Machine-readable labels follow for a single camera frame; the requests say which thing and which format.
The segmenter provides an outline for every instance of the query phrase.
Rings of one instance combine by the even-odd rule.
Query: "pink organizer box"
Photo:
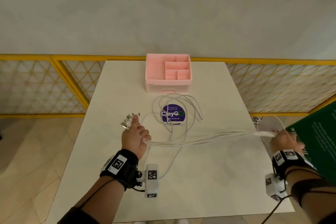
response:
[[[187,93],[192,78],[188,54],[147,54],[147,93]]]

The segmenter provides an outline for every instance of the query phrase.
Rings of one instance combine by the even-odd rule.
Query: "white cable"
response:
[[[166,102],[163,106],[161,105],[161,101],[164,98],[169,98],[168,102]],[[156,101],[158,100],[158,106],[160,108],[160,113],[154,112],[154,105],[156,103]],[[185,118],[186,118],[186,124],[173,124],[173,121],[171,121],[168,117],[168,110],[169,110],[169,104],[172,100],[175,100],[179,103],[181,103],[183,105],[183,107],[185,108]],[[193,120],[192,120],[192,124],[188,124],[188,110],[187,107],[185,106],[185,104],[182,101],[186,101],[187,103],[189,103],[193,109],[194,109],[194,116],[193,116]],[[155,114],[160,114],[160,118],[162,119],[162,116],[164,116],[162,114],[162,110],[163,107],[167,106],[167,111],[166,111],[166,115],[165,117],[167,118],[166,122],[162,122],[160,120],[157,119],[157,117],[155,116]],[[212,140],[215,139],[220,139],[220,138],[228,138],[228,137],[242,137],[242,136],[250,136],[250,135],[254,135],[254,136],[259,136],[263,139],[263,137],[275,137],[276,133],[274,132],[268,132],[268,131],[244,131],[244,130],[237,130],[237,131],[226,131],[226,132],[222,132],[222,133],[216,133],[212,136],[208,136],[206,138],[203,139],[193,139],[192,141],[186,141],[186,137],[187,137],[187,133],[191,130],[191,128],[193,127],[193,125],[195,124],[195,120],[197,121],[201,121],[203,120],[203,115],[201,112],[201,108],[199,106],[199,104],[197,103],[196,99],[190,95],[182,95],[182,94],[177,94],[177,93],[173,93],[173,94],[168,94],[168,95],[163,95],[163,96],[158,96],[153,104],[152,104],[152,112],[148,113],[144,116],[143,120],[141,123],[144,122],[145,118],[148,115],[153,115],[154,118],[157,120],[158,123],[164,125],[166,127],[166,129],[169,131],[170,133],[170,138],[168,141],[165,142],[154,142],[154,141],[147,141],[145,142],[146,144],[149,145],[149,149],[148,149],[148,153],[147,153],[147,157],[149,155],[151,146],[160,146],[160,147],[179,147],[179,150],[177,152],[177,154],[174,156],[173,160],[171,161],[167,171],[160,177],[160,179],[162,177],[164,177],[166,175],[166,173],[169,171],[170,167],[172,166],[176,156],[178,155],[178,153],[180,152],[182,146],[187,146],[187,145],[196,145],[196,144],[203,144],[203,143],[208,143]],[[172,138],[173,137],[173,132],[174,132],[174,126],[184,126],[185,127],[185,133],[182,134],[181,136],[177,137],[177,138]]]

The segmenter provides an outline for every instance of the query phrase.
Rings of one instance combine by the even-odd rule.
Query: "green board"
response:
[[[336,101],[286,128],[305,143],[307,159],[336,185]]]

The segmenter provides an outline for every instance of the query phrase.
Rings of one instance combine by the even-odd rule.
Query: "claygo logo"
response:
[[[184,121],[186,118],[186,113],[179,105],[169,104],[168,110],[167,106],[163,107],[161,110],[161,118],[163,122],[167,122],[167,117],[169,124],[170,122],[173,122],[173,124],[180,124],[176,122]]]

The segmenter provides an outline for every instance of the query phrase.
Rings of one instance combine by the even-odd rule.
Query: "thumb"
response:
[[[139,124],[139,117],[135,114],[133,115],[132,124],[130,128],[138,129],[138,124]]]

